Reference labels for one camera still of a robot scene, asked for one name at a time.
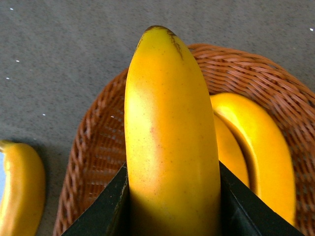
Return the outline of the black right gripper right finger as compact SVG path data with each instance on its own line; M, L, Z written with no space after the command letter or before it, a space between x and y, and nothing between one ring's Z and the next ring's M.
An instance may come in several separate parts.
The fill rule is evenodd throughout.
M301 236L220 163L221 226L224 236Z

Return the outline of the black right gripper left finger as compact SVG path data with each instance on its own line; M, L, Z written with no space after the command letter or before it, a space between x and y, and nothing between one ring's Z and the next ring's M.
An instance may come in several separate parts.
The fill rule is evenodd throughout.
M128 236L129 184L126 163L64 236Z

